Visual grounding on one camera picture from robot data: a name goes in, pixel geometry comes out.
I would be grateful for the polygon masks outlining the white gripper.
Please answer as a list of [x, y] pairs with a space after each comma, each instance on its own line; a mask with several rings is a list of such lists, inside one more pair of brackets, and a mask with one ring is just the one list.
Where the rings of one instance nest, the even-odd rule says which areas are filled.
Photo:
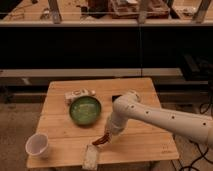
[[126, 127], [128, 119], [112, 112], [105, 124], [105, 134], [102, 137], [102, 144], [110, 143], [112, 136], [118, 136]]

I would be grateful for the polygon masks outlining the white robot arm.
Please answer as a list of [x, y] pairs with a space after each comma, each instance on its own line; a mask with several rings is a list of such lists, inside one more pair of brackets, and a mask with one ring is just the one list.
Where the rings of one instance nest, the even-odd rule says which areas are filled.
[[129, 119], [154, 125], [213, 149], [213, 118], [210, 116], [144, 105], [136, 91], [128, 91], [114, 100], [105, 132], [110, 138], [118, 136]]

